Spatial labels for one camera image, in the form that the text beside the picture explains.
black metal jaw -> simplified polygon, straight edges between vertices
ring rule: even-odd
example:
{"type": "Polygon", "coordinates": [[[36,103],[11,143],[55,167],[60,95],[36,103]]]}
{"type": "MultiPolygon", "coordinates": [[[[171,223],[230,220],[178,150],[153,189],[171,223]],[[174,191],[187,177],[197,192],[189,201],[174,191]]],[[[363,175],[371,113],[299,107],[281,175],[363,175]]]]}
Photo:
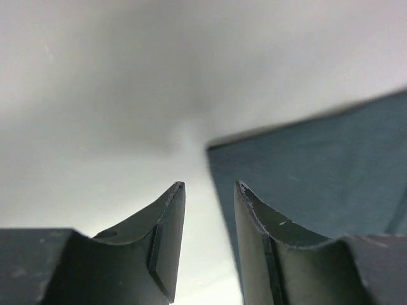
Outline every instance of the black metal jaw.
{"type": "Polygon", "coordinates": [[[88,238],[73,229],[0,229],[0,304],[174,302],[184,183],[88,238]]]}
{"type": "Polygon", "coordinates": [[[235,185],[246,305],[398,305],[407,300],[405,236],[330,240],[235,185]]]}

white speck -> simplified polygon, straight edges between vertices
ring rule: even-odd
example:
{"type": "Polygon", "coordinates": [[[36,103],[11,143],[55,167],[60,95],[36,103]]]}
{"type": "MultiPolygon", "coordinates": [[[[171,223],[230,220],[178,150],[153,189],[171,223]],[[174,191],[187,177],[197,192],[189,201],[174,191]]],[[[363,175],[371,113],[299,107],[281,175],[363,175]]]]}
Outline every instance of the white speck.
{"type": "Polygon", "coordinates": [[[24,268],[18,267],[12,274],[12,278],[19,278],[20,276],[24,276],[27,274],[27,271],[24,268]]]}
{"type": "Polygon", "coordinates": [[[55,59],[54,59],[48,45],[44,44],[44,49],[45,49],[45,53],[48,55],[48,58],[50,59],[50,61],[53,62],[55,59]]]}
{"type": "Polygon", "coordinates": [[[362,278],[362,285],[365,287],[369,287],[368,281],[366,281],[364,278],[362,278]]]}

white background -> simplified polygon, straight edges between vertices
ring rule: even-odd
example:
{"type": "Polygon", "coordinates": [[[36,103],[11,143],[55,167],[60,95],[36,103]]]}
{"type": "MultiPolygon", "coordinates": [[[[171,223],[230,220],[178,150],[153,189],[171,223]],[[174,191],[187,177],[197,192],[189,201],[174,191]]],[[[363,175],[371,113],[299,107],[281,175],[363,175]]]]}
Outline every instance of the white background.
{"type": "Polygon", "coordinates": [[[0,225],[93,235],[183,180],[176,304],[241,304],[205,147],[403,88],[406,16],[402,0],[2,0],[0,225]]]}

dark gray metal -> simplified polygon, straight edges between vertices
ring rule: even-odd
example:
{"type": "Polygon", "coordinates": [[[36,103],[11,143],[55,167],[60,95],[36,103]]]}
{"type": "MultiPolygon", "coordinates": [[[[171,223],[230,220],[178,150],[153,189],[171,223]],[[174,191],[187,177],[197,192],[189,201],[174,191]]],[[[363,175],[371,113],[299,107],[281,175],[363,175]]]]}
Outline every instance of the dark gray metal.
{"type": "Polygon", "coordinates": [[[0,304],[174,302],[185,189],[88,238],[73,229],[0,229],[0,304]]]}
{"type": "Polygon", "coordinates": [[[235,185],[238,248],[246,305],[399,305],[407,299],[407,239],[330,240],[235,185]]]}

teal fabric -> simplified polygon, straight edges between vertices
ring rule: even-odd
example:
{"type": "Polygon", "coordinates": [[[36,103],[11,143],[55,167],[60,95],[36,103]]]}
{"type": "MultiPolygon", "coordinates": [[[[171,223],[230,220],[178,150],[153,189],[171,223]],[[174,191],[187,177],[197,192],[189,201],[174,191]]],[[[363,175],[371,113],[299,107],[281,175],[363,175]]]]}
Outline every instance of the teal fabric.
{"type": "Polygon", "coordinates": [[[233,186],[243,180],[307,229],[407,233],[407,93],[208,150],[235,255],[233,186]]]}

